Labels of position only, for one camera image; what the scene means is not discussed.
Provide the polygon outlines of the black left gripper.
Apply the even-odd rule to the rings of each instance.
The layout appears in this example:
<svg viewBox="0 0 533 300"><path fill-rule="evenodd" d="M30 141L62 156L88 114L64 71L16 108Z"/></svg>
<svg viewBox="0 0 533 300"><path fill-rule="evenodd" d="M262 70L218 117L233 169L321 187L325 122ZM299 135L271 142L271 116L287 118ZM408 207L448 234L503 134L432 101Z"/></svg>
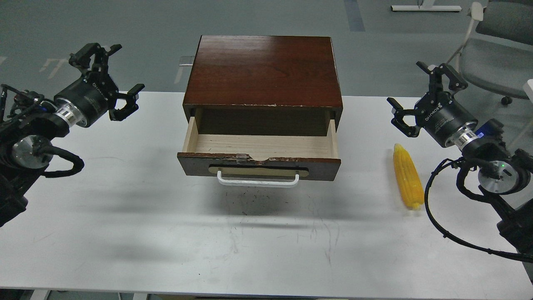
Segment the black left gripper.
<svg viewBox="0 0 533 300"><path fill-rule="evenodd" d="M71 53L69 65L79 70L82 78L55 95L55 115L69 127L78 125L88 128L109 110L111 121L123 121L139 109L137 100L144 84L135 84L126 93L119 93L118 87L108 73L109 57L122 49L115 44L106 50L97 42L88 43L77 53ZM125 105L117 109L118 100Z"/></svg>

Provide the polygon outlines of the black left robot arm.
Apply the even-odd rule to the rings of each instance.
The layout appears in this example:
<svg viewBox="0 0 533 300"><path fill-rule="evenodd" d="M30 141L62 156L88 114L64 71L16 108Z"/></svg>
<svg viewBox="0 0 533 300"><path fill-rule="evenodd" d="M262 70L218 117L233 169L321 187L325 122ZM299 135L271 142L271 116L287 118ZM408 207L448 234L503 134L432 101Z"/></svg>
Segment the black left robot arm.
<svg viewBox="0 0 533 300"><path fill-rule="evenodd" d="M108 113L122 121L138 110L143 84L121 93L108 72L109 57L122 48L106 50L88 43L70 54L69 65L81 76L53 99L34 91L1 85L0 223L13 220L28 205L25 193L40 177L65 178L79 173L84 161L52 140L68 135L77 125L88 128Z"/></svg>

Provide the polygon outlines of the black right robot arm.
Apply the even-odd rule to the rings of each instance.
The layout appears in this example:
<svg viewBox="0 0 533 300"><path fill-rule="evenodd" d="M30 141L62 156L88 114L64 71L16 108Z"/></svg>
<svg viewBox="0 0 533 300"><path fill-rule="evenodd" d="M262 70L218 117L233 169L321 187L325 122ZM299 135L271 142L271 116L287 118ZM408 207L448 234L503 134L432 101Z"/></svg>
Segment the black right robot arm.
<svg viewBox="0 0 533 300"><path fill-rule="evenodd" d="M505 195L518 193L531 183L532 155L517 149L507 150L503 140L504 125L492 118L483 125L457 100L455 93L468 87L467 81L449 64L416 65L429 76L428 91L411 110L389 97L394 117L392 125L404 135L416 138L425 130L442 148L456 146L461 157L445 159L432 172L424 190L424 205L434 227L459 245L483 251L508 260L532 262L532 201L514 209ZM499 234L516 252L491 250L466 242L443 228L429 208L429 190L436 176L446 167L458 169L456 187L461 194L493 207L501 218Z"/></svg>

